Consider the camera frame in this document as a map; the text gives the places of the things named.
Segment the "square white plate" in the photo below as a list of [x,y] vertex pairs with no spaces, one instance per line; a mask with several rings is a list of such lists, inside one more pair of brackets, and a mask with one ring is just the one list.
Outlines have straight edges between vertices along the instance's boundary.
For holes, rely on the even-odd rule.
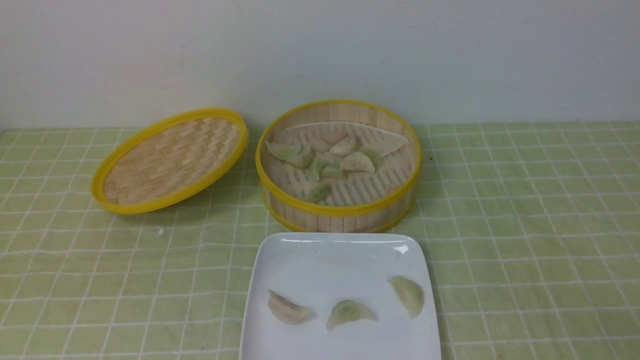
[[[393,275],[417,282],[424,308],[415,319],[389,285]],[[269,289],[311,307],[301,325],[279,322],[267,306]],[[326,329],[340,300],[368,307],[377,321]],[[397,234],[280,233],[268,236],[255,259],[244,311],[240,360],[440,360],[440,337],[422,249]]]

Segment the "steamed dumpling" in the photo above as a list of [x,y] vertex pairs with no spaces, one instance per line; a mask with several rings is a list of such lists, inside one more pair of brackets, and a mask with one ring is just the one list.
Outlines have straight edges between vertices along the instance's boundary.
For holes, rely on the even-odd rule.
[[328,164],[329,162],[321,159],[315,158],[311,161],[311,165],[309,165],[309,171],[307,172],[307,180],[313,181],[317,183],[320,181],[320,171]]
[[313,155],[311,154],[311,145],[305,144],[299,154],[287,158],[287,162],[297,168],[306,168],[311,164]]
[[340,164],[340,170],[376,172],[373,162],[365,154],[356,151],[348,155]]
[[331,310],[329,320],[326,322],[326,329],[331,331],[338,325],[357,320],[376,321],[376,317],[364,305],[351,300],[343,300]]
[[268,306],[276,319],[289,325],[298,325],[313,316],[310,308],[296,305],[271,290],[269,290]]
[[298,155],[300,149],[302,149],[302,144],[300,143],[288,145],[284,143],[264,142],[264,145],[271,155],[282,161],[287,161],[288,158]]
[[311,149],[317,152],[327,152],[331,149],[331,146],[332,146],[331,144],[326,142],[324,139],[322,139],[320,136],[315,136],[311,138],[309,140],[309,143],[311,144]]
[[347,178],[347,176],[344,175],[344,172],[340,170],[340,167],[334,164],[327,164],[322,170],[320,170],[320,176],[338,180],[345,180]]
[[358,140],[351,136],[347,136],[339,143],[332,146],[330,153],[338,156],[347,156],[358,149]]
[[327,184],[318,184],[316,187],[311,189],[311,191],[304,198],[305,201],[316,202],[323,200],[327,195],[329,195],[329,185]]
[[402,276],[392,277],[389,279],[389,284],[396,291],[396,295],[400,298],[409,318],[418,317],[424,306],[424,292],[420,285]]
[[347,135],[348,134],[345,130],[331,130],[324,134],[323,140],[333,146],[341,142],[345,137],[347,137]]
[[362,149],[358,150],[358,152],[365,154],[365,156],[367,156],[371,160],[373,166],[375,167],[378,167],[378,165],[380,164],[380,160],[382,160],[382,156],[380,156],[377,151],[370,147],[363,147]]

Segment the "grid pattern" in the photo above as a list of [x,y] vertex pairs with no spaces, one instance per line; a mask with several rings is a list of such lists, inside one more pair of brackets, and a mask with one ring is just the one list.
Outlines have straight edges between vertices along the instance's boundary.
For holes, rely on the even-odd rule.
[[[444,359],[637,359],[640,124],[416,126]],[[0,360],[236,359],[258,246],[259,129],[230,174],[118,217],[91,176],[131,129],[0,135]]]

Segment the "bamboo steamer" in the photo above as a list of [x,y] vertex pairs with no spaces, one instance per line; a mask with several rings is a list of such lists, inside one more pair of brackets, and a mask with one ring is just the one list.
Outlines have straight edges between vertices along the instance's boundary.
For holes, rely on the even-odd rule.
[[[265,142],[308,143],[314,136],[342,129],[363,147],[384,155],[374,174],[350,172],[346,180],[322,179],[331,192],[321,202],[302,200],[315,185],[306,170],[293,168],[267,151]],[[315,153],[332,163],[341,158]],[[417,197],[422,152],[411,127],[398,115],[373,104],[327,100],[295,108],[262,134],[255,153],[262,200],[269,212],[293,231],[378,233],[394,227]]]
[[121,215],[147,213],[204,190],[239,159],[248,142],[240,114],[188,111],[135,134],[96,170],[93,198]]

